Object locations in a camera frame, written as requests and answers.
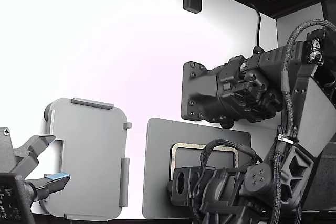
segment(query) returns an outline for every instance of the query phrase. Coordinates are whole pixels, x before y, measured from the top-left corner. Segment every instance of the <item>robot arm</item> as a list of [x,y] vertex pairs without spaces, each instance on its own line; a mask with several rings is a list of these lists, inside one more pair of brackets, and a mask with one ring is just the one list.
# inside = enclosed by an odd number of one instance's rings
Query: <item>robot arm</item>
[[9,129],[0,128],[0,132],[0,223],[35,224],[30,211],[32,203],[63,190],[70,180],[65,173],[24,180],[37,167],[38,156],[56,138],[33,136],[20,148],[13,149]]
[[[301,211],[315,159],[336,133],[334,35],[323,28],[293,43],[307,24],[316,23],[302,24],[287,46],[270,52],[256,47],[252,57],[237,56],[213,70],[195,62],[184,65],[182,118],[231,128],[240,119],[260,122],[280,111],[283,116],[274,145],[259,164],[207,168],[211,150],[226,145],[212,141],[201,154],[200,167],[175,169],[169,183],[172,204],[191,207],[203,224],[258,223],[265,213],[277,223],[280,208]],[[324,20],[318,24],[336,31]],[[184,186],[180,177],[187,178]]]

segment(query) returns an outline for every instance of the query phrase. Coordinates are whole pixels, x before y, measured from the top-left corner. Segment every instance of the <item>white wall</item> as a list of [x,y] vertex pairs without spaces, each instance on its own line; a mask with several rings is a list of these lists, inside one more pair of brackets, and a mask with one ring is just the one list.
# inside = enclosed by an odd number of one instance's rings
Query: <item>white wall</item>
[[[311,19],[324,19],[322,4],[317,3],[315,5],[309,6],[305,9],[299,10],[295,13],[291,13],[285,17],[277,20],[277,33],[278,33],[278,44],[279,47],[285,46],[289,36],[301,23],[311,20]],[[312,31],[322,28],[320,26],[312,26],[303,31],[297,41],[305,41],[307,34]]]
[[[257,16],[233,0],[203,0],[203,11],[182,9],[182,0],[0,0],[2,95],[0,126],[14,147],[44,133],[45,107],[58,98],[113,103],[133,123],[129,207],[119,218],[141,219],[146,123],[180,118],[182,66],[193,60],[208,69],[251,55]],[[263,15],[261,46],[277,47],[276,21]],[[278,120],[261,127],[275,129]],[[260,124],[253,147],[267,151],[274,137]],[[29,178],[56,173],[56,148],[40,155]],[[42,212],[34,205],[34,212]]]

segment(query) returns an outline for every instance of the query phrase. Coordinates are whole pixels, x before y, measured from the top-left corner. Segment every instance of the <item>gray plate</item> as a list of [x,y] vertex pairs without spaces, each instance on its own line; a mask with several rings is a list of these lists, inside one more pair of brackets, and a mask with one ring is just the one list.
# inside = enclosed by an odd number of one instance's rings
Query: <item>gray plate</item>
[[[148,121],[142,212],[147,219],[192,218],[188,208],[175,207],[169,201],[167,183],[170,175],[170,152],[176,143],[207,144],[225,138],[251,146],[248,132],[232,131],[192,123],[152,118]],[[176,168],[200,165],[200,150],[179,148]],[[215,151],[208,165],[216,168],[234,167],[232,152]],[[239,152],[238,164],[244,165],[249,156]]]

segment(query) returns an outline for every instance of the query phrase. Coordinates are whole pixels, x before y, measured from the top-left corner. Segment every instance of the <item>wire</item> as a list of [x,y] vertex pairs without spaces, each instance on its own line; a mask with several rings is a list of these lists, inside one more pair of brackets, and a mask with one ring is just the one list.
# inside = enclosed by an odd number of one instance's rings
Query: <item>wire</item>
[[273,181],[275,183],[274,190],[274,202],[273,212],[270,224],[277,224],[281,212],[281,176],[280,176],[280,164],[282,159],[282,152],[277,151],[275,153]]
[[295,224],[301,223],[301,217],[302,217],[302,207],[301,203],[299,202],[298,205],[295,208]]
[[232,142],[232,141],[229,141],[229,140],[225,140],[225,139],[215,139],[215,140],[212,140],[211,142],[209,142],[205,146],[205,148],[202,150],[201,155],[199,157],[200,158],[199,161],[201,162],[201,174],[200,174],[200,177],[198,178],[198,181],[196,182],[196,184],[193,188],[193,197],[192,197],[192,201],[191,201],[191,207],[192,207],[193,215],[194,215],[195,219],[198,220],[199,222],[201,221],[201,215],[199,214],[198,209],[196,209],[196,207],[195,207],[195,195],[196,195],[198,186],[200,185],[200,183],[201,183],[201,181],[204,177],[206,164],[207,164],[207,162],[210,158],[211,152],[215,147],[220,146],[220,145],[234,148],[238,151],[241,151],[241,152],[249,155],[251,157],[251,160],[246,165],[256,164],[258,161],[261,162],[261,163],[263,162],[263,160],[256,154],[256,152],[252,148],[250,148],[246,145],[238,144],[238,143],[235,143],[235,142]]
[[257,15],[258,15],[258,26],[257,26],[257,46],[259,46],[259,42],[260,42],[260,26],[261,26],[261,14],[260,11],[256,8],[256,6],[252,3],[250,3],[250,6],[253,7],[254,10],[256,10]]
[[290,92],[290,85],[289,85],[289,75],[288,75],[288,63],[289,63],[289,57],[293,50],[295,40],[297,37],[311,26],[325,26],[330,28],[332,31],[336,32],[336,26],[327,21],[322,19],[313,19],[306,22],[303,22],[301,25],[299,25],[291,34],[289,37],[287,44],[286,44],[286,55],[282,62],[282,71],[281,71],[281,91],[283,98],[286,103],[286,120],[285,125],[283,125],[285,132],[291,131],[293,129],[294,119],[293,119],[293,105],[291,100],[291,92]]

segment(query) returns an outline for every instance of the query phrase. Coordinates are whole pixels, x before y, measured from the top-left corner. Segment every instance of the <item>gray tablet holder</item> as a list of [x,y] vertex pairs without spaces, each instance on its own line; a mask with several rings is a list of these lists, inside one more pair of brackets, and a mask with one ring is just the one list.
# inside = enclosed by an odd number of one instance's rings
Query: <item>gray tablet holder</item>
[[47,134],[62,139],[60,172],[65,189],[40,201],[51,215],[69,220],[108,221],[127,206],[129,159],[122,110],[112,104],[59,99],[45,110]]
[[[169,201],[167,184],[171,173],[171,154],[174,154],[175,168],[199,166],[200,145],[206,145],[216,138],[251,146],[251,135],[248,132],[158,118],[148,121],[142,204],[142,212],[146,219],[192,218],[188,208],[175,207]],[[177,143],[184,147],[175,151]],[[234,167],[237,157],[238,166],[246,164],[250,159],[241,152],[235,155],[232,151],[214,151],[208,166]]]

